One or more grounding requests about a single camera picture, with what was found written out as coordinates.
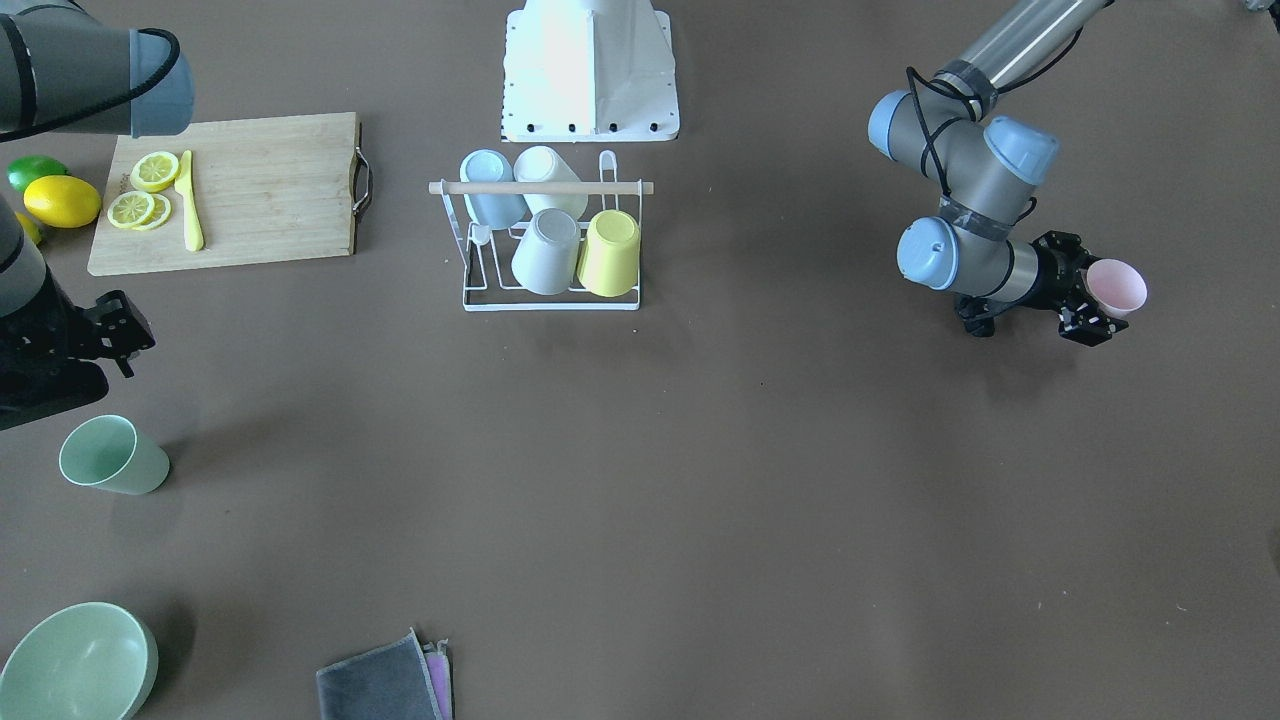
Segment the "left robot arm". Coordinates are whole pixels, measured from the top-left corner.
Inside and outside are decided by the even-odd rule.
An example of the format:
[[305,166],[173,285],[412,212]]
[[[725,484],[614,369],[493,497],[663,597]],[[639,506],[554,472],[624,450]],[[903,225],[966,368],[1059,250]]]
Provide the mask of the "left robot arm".
[[1051,133],[1000,117],[998,100],[1069,53],[1101,1],[1019,1],[931,78],[908,68],[908,88],[873,109],[870,143],[940,188],[937,213],[902,233],[901,274],[954,299],[968,334],[989,337],[1015,307],[1052,313],[1059,333],[1096,346],[1128,327],[1089,286],[1100,264],[1076,234],[1051,231],[1021,242],[1015,225],[1059,155]]

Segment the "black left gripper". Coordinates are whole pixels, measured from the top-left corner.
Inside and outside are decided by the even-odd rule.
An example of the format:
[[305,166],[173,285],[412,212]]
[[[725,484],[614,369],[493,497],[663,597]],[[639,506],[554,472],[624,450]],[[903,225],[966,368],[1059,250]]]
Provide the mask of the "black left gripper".
[[979,338],[995,333],[995,318],[1014,309],[1028,307],[1059,314],[1059,334],[1064,340],[1094,347],[1125,331],[1129,323],[1111,316],[1091,302],[1084,270],[1098,258],[1088,251],[1079,234],[1051,231],[1032,243],[1015,246],[1015,268],[1036,259],[1037,274],[1029,288],[1012,301],[959,295],[955,313],[965,332]]

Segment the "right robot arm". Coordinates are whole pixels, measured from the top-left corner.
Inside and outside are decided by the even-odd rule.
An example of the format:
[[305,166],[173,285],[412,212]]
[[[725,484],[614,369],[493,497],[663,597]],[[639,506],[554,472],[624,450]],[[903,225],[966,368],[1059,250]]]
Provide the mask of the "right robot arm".
[[[3,4],[3,141],[50,132],[173,136],[195,109],[195,79],[173,32],[104,26],[74,1]],[[1,427],[101,400],[101,360],[133,377],[155,345],[119,291],[72,302],[14,211],[1,228]]]

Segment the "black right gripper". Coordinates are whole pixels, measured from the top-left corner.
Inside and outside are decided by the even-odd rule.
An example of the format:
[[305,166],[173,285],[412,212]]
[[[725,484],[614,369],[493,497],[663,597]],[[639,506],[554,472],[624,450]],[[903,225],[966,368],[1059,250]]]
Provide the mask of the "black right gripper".
[[132,378],[131,360],[155,346],[145,315],[114,290],[92,307],[42,290],[3,319],[1,428],[4,430],[96,404],[109,389],[99,360]]

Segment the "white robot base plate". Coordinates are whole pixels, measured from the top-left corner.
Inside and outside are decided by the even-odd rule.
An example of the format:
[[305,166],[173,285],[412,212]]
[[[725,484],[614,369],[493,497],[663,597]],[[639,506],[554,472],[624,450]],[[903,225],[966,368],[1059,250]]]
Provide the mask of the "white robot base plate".
[[503,141],[678,137],[668,13],[649,1],[527,1],[507,15],[504,28]]

